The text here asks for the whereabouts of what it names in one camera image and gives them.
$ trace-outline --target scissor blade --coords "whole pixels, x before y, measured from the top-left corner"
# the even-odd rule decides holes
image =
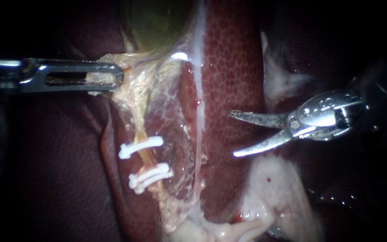
[[[232,110],[229,115],[238,120],[268,128],[284,129],[289,113],[262,114]]]
[[[242,150],[234,151],[235,157],[243,157],[253,154],[258,154],[264,151],[268,151],[270,149],[276,148],[278,146],[281,146],[283,144],[286,144],[287,142],[291,141],[292,139],[295,139],[290,134],[289,130],[284,129],[278,133],[276,133],[274,136],[258,143],[255,145],[252,145],[250,147],[244,148]]]

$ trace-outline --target dark background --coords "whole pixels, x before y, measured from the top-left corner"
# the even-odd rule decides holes
[[[69,58],[61,40],[67,17],[79,9],[79,4],[82,2],[75,0],[0,2],[0,58]],[[361,70],[376,58],[387,58],[387,1],[307,1],[302,7],[324,32],[352,53],[348,64],[354,70]],[[387,154],[377,155],[372,165],[383,169],[380,175],[387,179]],[[8,187],[0,177],[0,239],[24,238],[24,231],[19,229],[20,214],[10,200]],[[386,238],[387,220],[378,228],[382,229],[371,233]]]

